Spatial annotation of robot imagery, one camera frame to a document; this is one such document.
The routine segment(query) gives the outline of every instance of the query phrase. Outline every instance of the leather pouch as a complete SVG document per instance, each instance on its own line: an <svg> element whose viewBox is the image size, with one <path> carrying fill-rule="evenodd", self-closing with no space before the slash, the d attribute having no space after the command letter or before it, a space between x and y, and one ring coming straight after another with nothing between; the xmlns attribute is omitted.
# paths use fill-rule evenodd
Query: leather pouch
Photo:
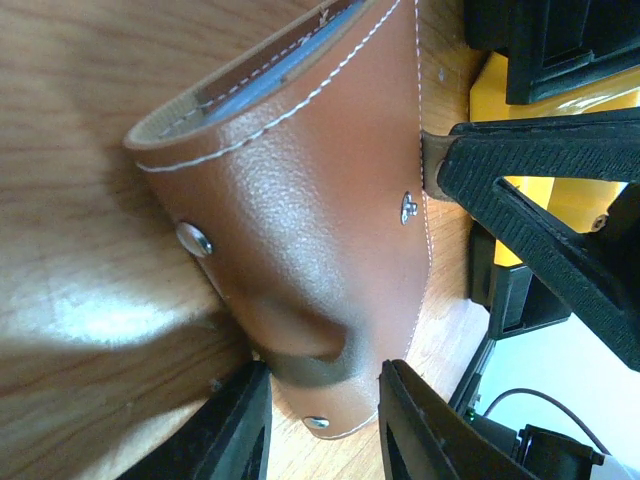
<svg viewBox="0 0 640 480"><path fill-rule="evenodd" d="M406 356L420 315L430 247L419 103L414 1L338 0L125 139L181 242L321 438L375 419L381 364Z"/></svg>

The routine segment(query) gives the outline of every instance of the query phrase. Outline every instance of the wood grain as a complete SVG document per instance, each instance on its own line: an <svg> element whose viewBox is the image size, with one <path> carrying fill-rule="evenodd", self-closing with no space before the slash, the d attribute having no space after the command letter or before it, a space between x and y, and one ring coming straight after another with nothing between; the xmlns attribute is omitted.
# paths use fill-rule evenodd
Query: wood grain
<svg viewBox="0 0 640 480"><path fill-rule="evenodd" d="M120 148L142 116L315 0L0 0L0 478L113 478L249 358ZM422 0L424 125L467 117L461 0ZM486 329L469 219L430 200L410 363L445 398ZM269 478L382 478L376 426L312 437L277 387Z"/></svg>

